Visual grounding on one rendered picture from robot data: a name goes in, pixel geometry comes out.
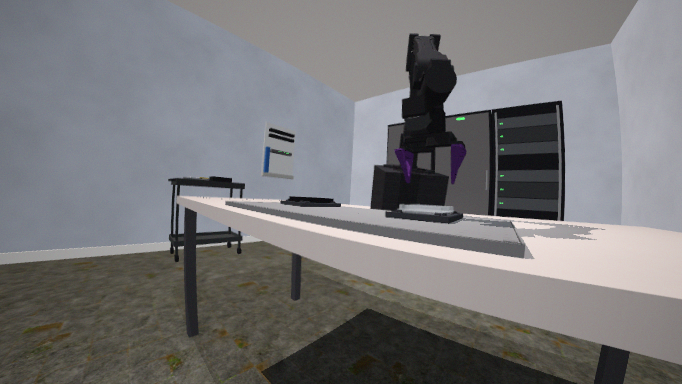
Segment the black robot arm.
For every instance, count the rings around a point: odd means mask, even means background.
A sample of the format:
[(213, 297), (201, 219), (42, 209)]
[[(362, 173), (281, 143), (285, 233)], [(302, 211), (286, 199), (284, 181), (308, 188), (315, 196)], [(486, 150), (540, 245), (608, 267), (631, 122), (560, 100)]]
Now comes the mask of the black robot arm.
[(402, 99), (405, 124), (399, 148), (411, 149), (410, 143), (403, 143), (404, 136), (446, 132), (444, 102), (455, 87), (457, 76), (451, 60), (438, 51), (440, 38), (440, 34), (409, 34), (406, 72), (409, 72), (410, 95)]

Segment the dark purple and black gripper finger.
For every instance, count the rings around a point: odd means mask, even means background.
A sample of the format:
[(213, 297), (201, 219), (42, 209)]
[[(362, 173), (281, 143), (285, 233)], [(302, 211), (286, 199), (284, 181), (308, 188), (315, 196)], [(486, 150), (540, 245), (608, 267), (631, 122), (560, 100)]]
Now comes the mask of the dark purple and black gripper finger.
[(458, 169), (466, 153), (467, 151), (463, 144), (451, 144), (451, 184), (455, 183)]
[(413, 153), (404, 149), (395, 149), (395, 154), (403, 169), (406, 183), (410, 183), (414, 156)]

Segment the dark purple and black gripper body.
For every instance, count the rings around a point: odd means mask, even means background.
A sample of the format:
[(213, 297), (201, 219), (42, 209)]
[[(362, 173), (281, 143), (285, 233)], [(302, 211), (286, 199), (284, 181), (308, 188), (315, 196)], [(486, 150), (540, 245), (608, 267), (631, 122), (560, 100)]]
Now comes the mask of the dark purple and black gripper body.
[(463, 144), (465, 147), (463, 141), (457, 141), (457, 138), (452, 132), (404, 136), (403, 143), (411, 144), (411, 150), (408, 148), (402, 148), (411, 153), (430, 153), (434, 152), (435, 147), (450, 147), (451, 144)]

